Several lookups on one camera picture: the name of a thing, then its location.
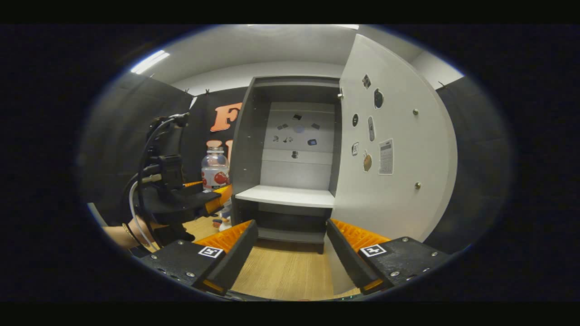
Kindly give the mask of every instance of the white shelf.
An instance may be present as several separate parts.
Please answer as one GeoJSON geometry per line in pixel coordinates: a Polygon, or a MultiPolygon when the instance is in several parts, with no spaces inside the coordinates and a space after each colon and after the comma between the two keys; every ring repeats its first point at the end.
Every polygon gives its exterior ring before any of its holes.
{"type": "Polygon", "coordinates": [[[237,199],[269,204],[332,208],[334,196],[328,190],[299,189],[258,185],[235,195],[237,199]]]}

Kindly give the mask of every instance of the cabinet door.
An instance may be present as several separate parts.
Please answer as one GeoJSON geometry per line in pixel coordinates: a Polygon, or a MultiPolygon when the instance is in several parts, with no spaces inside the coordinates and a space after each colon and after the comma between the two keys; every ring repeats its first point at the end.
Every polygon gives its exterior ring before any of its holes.
{"type": "Polygon", "coordinates": [[[340,88],[342,150],[332,218],[391,239],[424,241],[455,184],[457,146],[445,105],[413,66],[362,35],[340,88]]]}

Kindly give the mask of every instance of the wooden floor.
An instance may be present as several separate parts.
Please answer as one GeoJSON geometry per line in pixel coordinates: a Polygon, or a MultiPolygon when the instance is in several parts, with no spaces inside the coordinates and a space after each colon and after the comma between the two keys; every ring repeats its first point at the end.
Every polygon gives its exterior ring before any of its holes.
{"type": "MultiPolygon", "coordinates": [[[[213,218],[183,226],[196,240],[216,234],[213,218]]],[[[328,258],[313,245],[258,240],[232,291],[277,300],[325,300],[359,294],[358,289],[334,295],[328,258]]]]}

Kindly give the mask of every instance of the white wall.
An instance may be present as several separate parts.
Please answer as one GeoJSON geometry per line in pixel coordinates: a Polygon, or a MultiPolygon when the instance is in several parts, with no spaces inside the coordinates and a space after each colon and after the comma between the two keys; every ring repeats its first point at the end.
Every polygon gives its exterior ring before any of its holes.
{"type": "Polygon", "coordinates": [[[253,77],[268,75],[319,75],[340,78],[344,66],[317,62],[264,62],[244,64],[241,66],[227,67],[199,74],[173,84],[173,87],[181,90],[189,88],[188,93],[199,95],[210,92],[225,90],[250,85],[253,77]]]}
{"type": "Polygon", "coordinates": [[[439,82],[447,85],[463,77],[463,74],[457,69],[427,51],[423,51],[410,64],[423,75],[434,89],[442,87],[439,82]]]}

